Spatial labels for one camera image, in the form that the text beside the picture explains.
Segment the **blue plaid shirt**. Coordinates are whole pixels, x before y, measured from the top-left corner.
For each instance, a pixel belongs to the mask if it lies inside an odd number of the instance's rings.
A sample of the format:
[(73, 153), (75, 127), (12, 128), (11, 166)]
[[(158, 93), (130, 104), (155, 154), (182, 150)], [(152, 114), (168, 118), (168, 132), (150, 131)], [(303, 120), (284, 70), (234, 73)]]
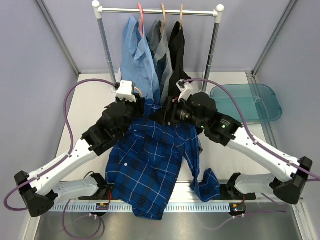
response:
[(202, 202), (221, 197), (220, 183), (211, 168), (200, 174), (196, 128), (180, 123), (163, 126), (149, 118), (160, 109), (153, 100), (144, 105), (144, 116), (135, 118), (125, 136), (113, 147), (105, 169), (112, 196), (132, 206), (135, 216), (161, 220), (172, 196), (183, 161), (193, 181), (191, 190)]

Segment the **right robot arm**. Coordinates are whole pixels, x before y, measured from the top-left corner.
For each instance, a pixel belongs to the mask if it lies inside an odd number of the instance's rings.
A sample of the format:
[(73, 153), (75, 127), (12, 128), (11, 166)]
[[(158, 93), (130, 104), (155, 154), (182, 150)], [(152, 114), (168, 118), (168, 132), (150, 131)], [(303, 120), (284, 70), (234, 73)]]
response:
[(165, 106), (150, 115), (150, 119), (164, 126), (193, 125), (212, 142), (246, 155), (269, 171), (258, 175), (234, 173), (226, 186), (230, 198), (237, 199), (244, 194), (273, 194), (287, 204), (299, 202), (312, 160), (298, 159), (258, 139), (253, 140), (253, 134), (239, 121), (219, 113), (215, 101), (207, 94), (196, 93), (186, 100), (170, 97)]

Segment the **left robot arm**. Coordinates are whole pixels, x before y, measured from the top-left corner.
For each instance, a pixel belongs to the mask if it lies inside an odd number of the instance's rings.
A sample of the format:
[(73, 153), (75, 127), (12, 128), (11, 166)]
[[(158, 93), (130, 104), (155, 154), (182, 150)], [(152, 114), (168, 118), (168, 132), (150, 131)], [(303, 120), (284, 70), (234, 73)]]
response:
[(107, 195), (108, 185), (99, 173), (80, 180), (64, 181), (64, 178), (113, 148), (125, 136), (134, 118), (144, 115), (145, 98), (137, 93), (134, 97), (135, 101), (117, 97), (105, 108), (96, 124), (82, 134), (71, 152), (60, 155), (32, 173), (20, 171), (14, 176), (32, 218), (47, 213), (60, 202), (101, 200)]

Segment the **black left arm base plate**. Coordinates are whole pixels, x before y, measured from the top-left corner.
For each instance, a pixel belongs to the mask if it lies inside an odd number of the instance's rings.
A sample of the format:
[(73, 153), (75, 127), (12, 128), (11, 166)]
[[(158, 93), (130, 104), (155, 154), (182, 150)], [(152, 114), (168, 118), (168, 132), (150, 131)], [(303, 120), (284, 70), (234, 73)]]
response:
[(100, 200), (112, 200), (114, 191), (114, 185), (108, 184), (106, 189), (99, 189), (92, 196), (81, 196), (78, 199), (82, 201), (100, 201)]

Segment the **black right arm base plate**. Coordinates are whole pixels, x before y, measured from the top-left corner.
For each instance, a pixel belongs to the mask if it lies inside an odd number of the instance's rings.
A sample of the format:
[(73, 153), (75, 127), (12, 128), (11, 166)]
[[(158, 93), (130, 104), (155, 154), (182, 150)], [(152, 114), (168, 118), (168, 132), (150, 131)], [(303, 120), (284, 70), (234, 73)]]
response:
[(220, 185), (220, 197), (218, 197), (216, 200), (221, 201), (242, 201), (244, 198), (245, 200), (253, 201), (256, 200), (256, 194), (255, 193), (248, 193), (243, 194), (240, 191), (238, 191), (234, 186), (228, 185), (228, 184), (221, 184)]

